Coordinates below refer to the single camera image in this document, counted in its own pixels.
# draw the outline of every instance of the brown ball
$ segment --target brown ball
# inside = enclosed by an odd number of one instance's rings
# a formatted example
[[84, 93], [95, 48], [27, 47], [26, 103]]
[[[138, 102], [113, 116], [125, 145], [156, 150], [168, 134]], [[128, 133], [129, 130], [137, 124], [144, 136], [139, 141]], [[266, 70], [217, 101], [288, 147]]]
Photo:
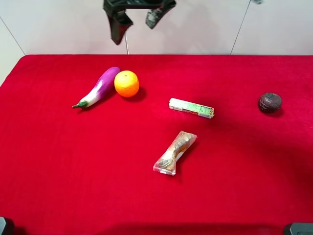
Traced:
[[259, 109], [263, 113], [274, 113], [282, 105], [282, 98], [274, 93], [265, 93], [259, 99]]

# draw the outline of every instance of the eggplant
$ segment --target eggplant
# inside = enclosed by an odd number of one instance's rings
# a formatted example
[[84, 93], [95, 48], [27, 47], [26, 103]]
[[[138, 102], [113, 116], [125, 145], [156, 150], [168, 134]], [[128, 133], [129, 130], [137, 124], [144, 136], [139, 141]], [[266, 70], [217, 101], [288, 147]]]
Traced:
[[94, 88], [73, 108], [87, 108], [102, 99], [113, 87], [115, 76], [121, 72], [119, 67], [112, 67], [99, 78]]

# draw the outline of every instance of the candy bar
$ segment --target candy bar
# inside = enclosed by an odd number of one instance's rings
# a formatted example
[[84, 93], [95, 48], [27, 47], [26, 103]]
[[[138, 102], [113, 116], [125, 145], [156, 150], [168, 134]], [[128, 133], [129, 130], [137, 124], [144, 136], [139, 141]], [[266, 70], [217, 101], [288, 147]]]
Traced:
[[195, 142], [197, 136], [181, 131], [166, 152], [154, 164], [153, 170], [163, 174], [175, 175], [176, 162], [183, 153]]
[[205, 118], [214, 117], [214, 108], [191, 103], [180, 99], [171, 98], [169, 102], [169, 107], [170, 109], [195, 114]]

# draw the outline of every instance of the food wrapper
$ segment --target food wrapper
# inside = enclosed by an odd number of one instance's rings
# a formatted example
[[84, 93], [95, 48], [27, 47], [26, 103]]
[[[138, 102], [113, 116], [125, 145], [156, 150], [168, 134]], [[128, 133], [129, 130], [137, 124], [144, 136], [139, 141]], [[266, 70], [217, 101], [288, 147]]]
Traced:
[[214, 117], [214, 108], [180, 99], [171, 98], [169, 102], [169, 107], [170, 109], [191, 113], [205, 118]]
[[153, 166], [153, 170], [163, 174], [175, 175], [176, 162], [184, 152], [195, 142], [197, 136], [181, 131], [166, 152]]

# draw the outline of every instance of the orange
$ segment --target orange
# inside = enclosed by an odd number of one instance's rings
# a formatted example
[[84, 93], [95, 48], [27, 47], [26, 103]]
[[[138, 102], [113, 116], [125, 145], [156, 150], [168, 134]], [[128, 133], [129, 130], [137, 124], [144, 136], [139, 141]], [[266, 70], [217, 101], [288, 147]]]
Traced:
[[132, 97], [139, 90], [139, 81], [137, 75], [132, 71], [122, 71], [116, 75], [114, 86], [121, 96]]

